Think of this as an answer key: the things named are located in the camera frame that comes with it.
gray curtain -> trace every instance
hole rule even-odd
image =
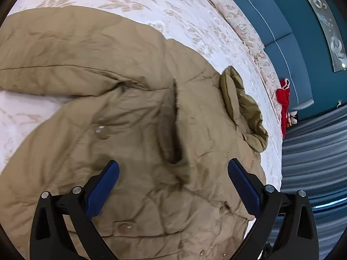
[[[282,192],[307,192],[320,240],[320,259],[324,259],[347,226],[347,106],[288,131],[283,141],[282,175]],[[281,221],[278,218],[270,243],[275,241]]]

red cloth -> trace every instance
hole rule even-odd
[[[277,89],[276,96],[277,101],[282,105],[282,112],[281,112],[281,129],[282,129],[282,135],[283,138],[286,134],[286,125],[288,122],[287,119],[287,111],[289,108],[289,95],[290,95],[290,87],[289,87],[289,80],[286,79],[280,79],[281,87],[282,89]]]

silver screw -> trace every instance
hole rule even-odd
[[[265,186],[265,190],[267,192],[274,192],[275,191],[275,188],[272,186],[272,185],[266,185]]]
[[[299,191],[298,191],[298,194],[299,194],[299,196],[301,196],[301,197],[303,197],[303,198],[306,196],[306,192],[303,191],[303,190],[299,190]]]
[[[78,194],[78,193],[82,192],[82,188],[81,188],[81,187],[74,187],[74,188],[72,189],[72,192],[73,192],[74,194]]]
[[[42,198],[47,198],[48,195],[49,195],[49,192],[43,192],[43,193],[41,194],[41,197],[42,197]]]

bed sheet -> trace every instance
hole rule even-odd
[[[269,141],[261,154],[267,183],[281,185],[282,134],[254,59],[235,31],[207,0],[18,0],[10,15],[38,7],[92,7],[148,24],[166,39],[175,39],[199,52],[221,73],[233,65],[246,93],[258,103]],[[0,91],[0,171],[25,137],[70,98]]]

wall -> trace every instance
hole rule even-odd
[[[299,111],[300,119],[314,117],[347,102],[347,71],[333,72],[322,27],[307,0],[274,0],[293,30],[304,57],[315,103]],[[331,0],[327,0],[347,47],[347,22]]]

